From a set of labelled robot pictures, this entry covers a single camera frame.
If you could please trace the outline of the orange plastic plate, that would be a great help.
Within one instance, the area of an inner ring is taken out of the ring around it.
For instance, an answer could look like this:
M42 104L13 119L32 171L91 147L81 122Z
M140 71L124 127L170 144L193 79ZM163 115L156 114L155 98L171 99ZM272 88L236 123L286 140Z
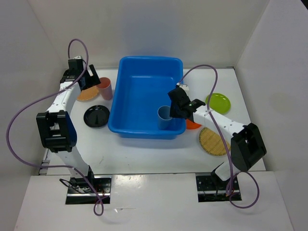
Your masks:
M193 129L200 128L201 126L202 125L194 123L194 122L186 119L186 129L193 130Z

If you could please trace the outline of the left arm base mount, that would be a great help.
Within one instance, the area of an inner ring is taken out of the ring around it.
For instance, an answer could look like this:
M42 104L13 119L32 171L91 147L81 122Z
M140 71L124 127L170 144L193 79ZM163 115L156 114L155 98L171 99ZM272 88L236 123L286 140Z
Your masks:
M66 205L95 204L98 201L96 194L87 183L82 181L77 184L73 178L59 179L59 181L67 188ZM96 175L92 183L103 203L110 204L112 176Z

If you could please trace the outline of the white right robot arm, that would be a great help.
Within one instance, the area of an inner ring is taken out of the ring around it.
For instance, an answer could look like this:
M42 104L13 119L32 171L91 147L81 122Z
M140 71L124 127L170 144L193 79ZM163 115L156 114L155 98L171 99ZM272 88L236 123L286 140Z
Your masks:
M203 101L191 101L186 92L177 87L168 93L171 100L170 116L184 118L200 124L230 144L228 161L215 168L211 175L211 184L216 189L227 185L230 177L247 172L267 153L257 125L244 125L214 111Z

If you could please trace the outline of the yellow woven bamboo plate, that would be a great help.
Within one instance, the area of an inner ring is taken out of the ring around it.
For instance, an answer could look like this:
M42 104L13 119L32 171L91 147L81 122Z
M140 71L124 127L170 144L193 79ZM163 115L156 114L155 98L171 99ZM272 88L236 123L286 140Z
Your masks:
M221 137L209 128L201 129L199 143L202 149L212 156L225 156L227 154Z

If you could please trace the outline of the green plastic plate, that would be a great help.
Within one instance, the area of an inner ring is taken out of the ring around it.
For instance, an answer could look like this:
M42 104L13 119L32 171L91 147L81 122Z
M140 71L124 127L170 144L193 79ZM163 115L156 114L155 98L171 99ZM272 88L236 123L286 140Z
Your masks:
M225 95L214 92L210 98L210 108L222 115L225 115L231 109L231 102Z

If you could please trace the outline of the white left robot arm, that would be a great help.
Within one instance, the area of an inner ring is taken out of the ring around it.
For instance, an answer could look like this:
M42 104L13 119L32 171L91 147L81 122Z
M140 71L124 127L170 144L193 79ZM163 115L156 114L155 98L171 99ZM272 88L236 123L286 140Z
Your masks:
M66 166L70 166L73 186L79 186L87 193L95 189L96 180L91 167L82 159L76 147L77 132L70 113L81 92L99 84L94 66L90 65L90 69L92 75L81 56L69 59L68 69L60 80L60 93L46 112L36 116L43 147L55 153Z

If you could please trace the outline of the pink plastic cup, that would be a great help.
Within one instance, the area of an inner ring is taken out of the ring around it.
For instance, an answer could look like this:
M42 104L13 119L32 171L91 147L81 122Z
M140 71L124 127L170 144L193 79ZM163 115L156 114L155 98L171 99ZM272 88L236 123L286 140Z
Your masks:
M107 77L100 78L100 84L97 85L100 95L104 100L111 100L113 97L111 80Z

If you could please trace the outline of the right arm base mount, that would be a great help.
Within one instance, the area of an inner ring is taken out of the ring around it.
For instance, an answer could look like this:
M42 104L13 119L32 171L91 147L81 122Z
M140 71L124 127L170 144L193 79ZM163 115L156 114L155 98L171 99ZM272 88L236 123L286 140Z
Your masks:
M196 175L195 178L199 203L229 200L229 196L226 195L226 182L216 186L209 175Z

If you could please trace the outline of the orange woven bamboo plate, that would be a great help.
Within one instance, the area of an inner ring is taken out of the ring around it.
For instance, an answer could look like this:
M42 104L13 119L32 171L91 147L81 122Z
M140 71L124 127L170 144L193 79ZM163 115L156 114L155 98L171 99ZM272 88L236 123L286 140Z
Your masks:
M80 95L77 97L78 101L89 101L94 99L99 94L96 86L82 90Z

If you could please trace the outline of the black plastic plate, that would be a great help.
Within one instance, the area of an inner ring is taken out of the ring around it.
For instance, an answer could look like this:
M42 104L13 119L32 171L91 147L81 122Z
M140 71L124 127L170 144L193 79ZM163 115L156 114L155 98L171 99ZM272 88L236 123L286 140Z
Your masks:
M103 105L94 105L86 110L83 119L90 128L101 128L108 123L110 111Z

